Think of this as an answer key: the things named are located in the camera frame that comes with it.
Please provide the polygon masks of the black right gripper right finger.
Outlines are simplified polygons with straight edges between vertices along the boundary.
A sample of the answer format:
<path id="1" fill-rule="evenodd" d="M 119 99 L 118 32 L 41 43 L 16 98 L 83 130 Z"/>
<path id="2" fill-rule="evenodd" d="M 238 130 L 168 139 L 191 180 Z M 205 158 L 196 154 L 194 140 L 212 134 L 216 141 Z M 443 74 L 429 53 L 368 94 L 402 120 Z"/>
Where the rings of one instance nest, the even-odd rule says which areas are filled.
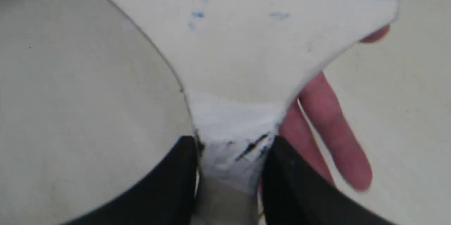
<path id="1" fill-rule="evenodd" d="M 282 136 L 269 149 L 262 174 L 268 225 L 391 225 L 319 175 Z"/>

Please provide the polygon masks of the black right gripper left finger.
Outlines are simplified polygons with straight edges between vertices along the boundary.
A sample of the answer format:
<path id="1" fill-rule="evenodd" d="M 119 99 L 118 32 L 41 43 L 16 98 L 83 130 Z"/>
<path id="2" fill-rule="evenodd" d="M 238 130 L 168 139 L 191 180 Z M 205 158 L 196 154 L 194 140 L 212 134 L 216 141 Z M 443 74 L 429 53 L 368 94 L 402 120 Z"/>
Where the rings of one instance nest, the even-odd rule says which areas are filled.
<path id="1" fill-rule="evenodd" d="M 142 180 L 68 225 L 188 225 L 195 205 L 197 149 L 181 136 Z"/>

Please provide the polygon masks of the person's open hand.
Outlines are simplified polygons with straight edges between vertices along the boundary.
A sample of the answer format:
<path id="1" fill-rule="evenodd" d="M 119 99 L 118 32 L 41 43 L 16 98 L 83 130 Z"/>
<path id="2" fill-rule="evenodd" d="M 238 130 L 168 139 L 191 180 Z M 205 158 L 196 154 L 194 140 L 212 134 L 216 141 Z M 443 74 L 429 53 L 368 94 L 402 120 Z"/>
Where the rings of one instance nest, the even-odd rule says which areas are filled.
<path id="1" fill-rule="evenodd" d="M 367 191 L 373 179 L 370 162 L 322 71 L 291 102 L 279 133 L 317 173 L 334 184 L 330 169 L 316 143 L 314 130 L 346 183 L 356 191 Z"/>

